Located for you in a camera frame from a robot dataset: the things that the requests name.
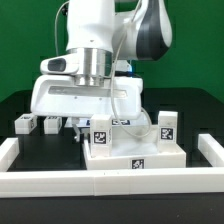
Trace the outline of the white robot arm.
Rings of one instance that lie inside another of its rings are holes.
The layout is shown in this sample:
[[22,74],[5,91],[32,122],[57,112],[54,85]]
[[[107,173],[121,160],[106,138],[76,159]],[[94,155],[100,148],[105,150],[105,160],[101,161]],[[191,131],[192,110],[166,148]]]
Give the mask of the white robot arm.
[[116,12],[117,2],[69,0],[66,53],[41,62],[31,111],[37,116],[135,120],[143,81],[116,76],[123,60],[158,60],[170,48],[172,28],[164,0],[139,0]]

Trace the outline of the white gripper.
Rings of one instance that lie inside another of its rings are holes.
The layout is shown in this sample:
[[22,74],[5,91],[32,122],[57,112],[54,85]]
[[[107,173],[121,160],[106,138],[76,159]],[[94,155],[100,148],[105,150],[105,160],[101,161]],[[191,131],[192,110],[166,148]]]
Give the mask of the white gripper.
[[33,88],[31,111],[37,116],[72,117],[74,139],[80,142],[79,118],[90,118],[94,114],[114,117],[111,97],[120,119],[137,119],[141,113],[141,78],[116,77],[114,91],[110,81],[101,87],[76,86],[71,76],[42,75]]

